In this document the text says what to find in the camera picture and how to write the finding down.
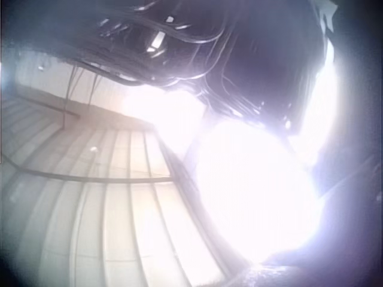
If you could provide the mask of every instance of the bright light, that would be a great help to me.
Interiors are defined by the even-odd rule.
[[[197,181],[218,231],[254,263],[317,229],[321,205],[308,175],[264,129],[219,124],[202,145]]]
[[[192,94],[178,90],[165,91],[143,86],[126,96],[124,114],[155,125],[165,144],[182,158],[191,144],[205,106]]]
[[[326,62],[317,76],[302,129],[290,139],[300,159],[309,165],[315,164],[336,116],[337,83],[333,59],[334,47],[329,41]]]

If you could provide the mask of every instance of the glass panel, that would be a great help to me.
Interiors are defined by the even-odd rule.
[[[170,176],[168,166],[163,158],[156,135],[154,133],[146,133],[145,137],[152,177]]]
[[[221,282],[223,274],[201,238],[174,183],[155,186],[175,250],[191,285]]]
[[[130,142],[130,178],[149,178],[144,134],[132,132]]]
[[[186,286],[151,185],[132,185],[139,254],[149,286]]]
[[[129,168],[129,143],[128,131],[119,130],[113,149],[113,157],[110,166],[110,178],[127,178]]]

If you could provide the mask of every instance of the lens flare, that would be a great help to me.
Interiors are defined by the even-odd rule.
[[[218,231],[254,263],[298,248],[317,229],[321,208],[309,176],[263,129],[219,124],[201,148],[197,181]]]

